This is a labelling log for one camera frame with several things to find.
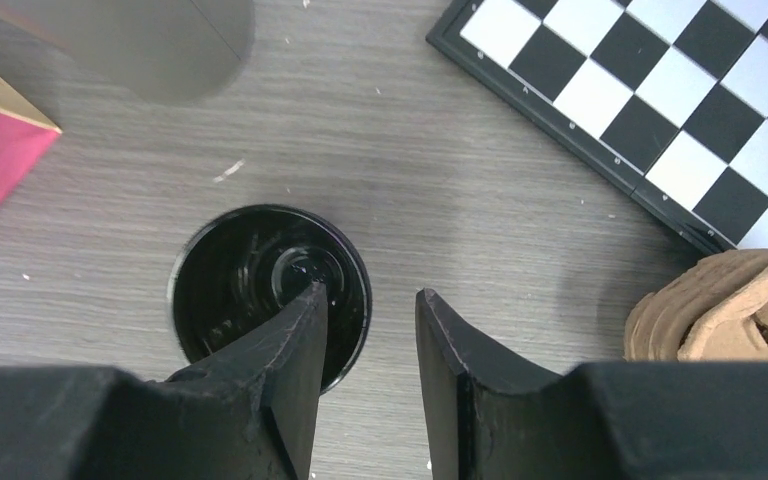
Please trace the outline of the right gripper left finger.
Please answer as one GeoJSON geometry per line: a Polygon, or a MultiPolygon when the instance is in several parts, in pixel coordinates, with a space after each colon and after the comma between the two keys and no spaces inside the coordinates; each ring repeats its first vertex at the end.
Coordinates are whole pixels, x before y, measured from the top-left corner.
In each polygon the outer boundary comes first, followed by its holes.
{"type": "Polygon", "coordinates": [[[304,479],[327,328],[313,284],[162,382],[112,366],[0,367],[0,479],[304,479]]]}

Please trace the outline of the brown cardboard cup carrier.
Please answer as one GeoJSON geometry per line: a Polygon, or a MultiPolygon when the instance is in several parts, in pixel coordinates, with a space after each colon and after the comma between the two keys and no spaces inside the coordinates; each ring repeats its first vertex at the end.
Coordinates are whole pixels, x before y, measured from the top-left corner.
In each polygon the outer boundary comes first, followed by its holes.
{"type": "Polygon", "coordinates": [[[626,320],[628,361],[768,361],[768,249],[700,260],[626,320]]]}

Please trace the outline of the black coffee cup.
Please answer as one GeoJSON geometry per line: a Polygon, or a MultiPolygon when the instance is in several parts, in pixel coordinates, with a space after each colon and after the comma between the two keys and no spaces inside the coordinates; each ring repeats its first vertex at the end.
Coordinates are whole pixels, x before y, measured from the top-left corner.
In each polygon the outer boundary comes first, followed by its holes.
{"type": "Polygon", "coordinates": [[[370,328],[372,288],[360,253],[331,222],[297,207],[248,205],[213,219],[185,245],[168,281],[185,358],[196,363],[229,345],[313,283],[327,293],[328,392],[356,363],[370,328]]]}

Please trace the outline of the black and white chessboard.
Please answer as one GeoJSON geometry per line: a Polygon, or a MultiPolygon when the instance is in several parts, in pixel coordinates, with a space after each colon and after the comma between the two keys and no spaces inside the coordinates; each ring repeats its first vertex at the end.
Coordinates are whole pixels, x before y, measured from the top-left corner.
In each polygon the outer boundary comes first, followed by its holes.
{"type": "Polygon", "coordinates": [[[768,0],[454,1],[427,40],[702,252],[768,248],[768,0]]]}

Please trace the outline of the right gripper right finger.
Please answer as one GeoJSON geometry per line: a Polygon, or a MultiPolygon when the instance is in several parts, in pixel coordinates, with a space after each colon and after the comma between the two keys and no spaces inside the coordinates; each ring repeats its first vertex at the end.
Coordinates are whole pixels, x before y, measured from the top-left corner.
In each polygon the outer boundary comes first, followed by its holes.
{"type": "Polygon", "coordinates": [[[557,374],[415,299],[437,479],[768,479],[768,363],[595,362],[557,374]]]}

